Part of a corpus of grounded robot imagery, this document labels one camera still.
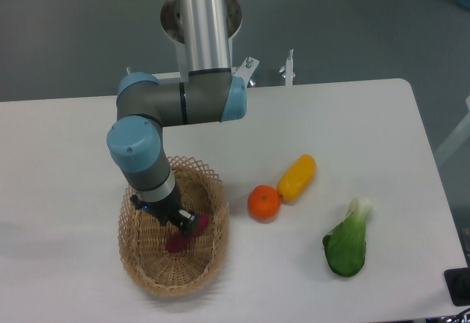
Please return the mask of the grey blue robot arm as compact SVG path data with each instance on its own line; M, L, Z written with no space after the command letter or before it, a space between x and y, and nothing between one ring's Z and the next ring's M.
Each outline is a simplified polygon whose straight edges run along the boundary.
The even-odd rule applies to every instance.
M225 0L178 0L187 77L163 84L148 73L125 76L118 87L117 120L106 136L110 155L134 189L131 201L183 236L197 233L200 217L185 209L165 155L162 130L238 120L247 111L243 79L231 72Z

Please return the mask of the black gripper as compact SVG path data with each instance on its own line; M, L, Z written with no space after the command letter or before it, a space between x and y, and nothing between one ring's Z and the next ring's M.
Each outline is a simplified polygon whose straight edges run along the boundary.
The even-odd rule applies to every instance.
M198 229L200 216L194 211L181 209L181 192L176 184L161 200L144 201L137 194L133 194L129 200L136 210L157 218L160 225L166 226L170 222L176 226L184 238L192 236Z

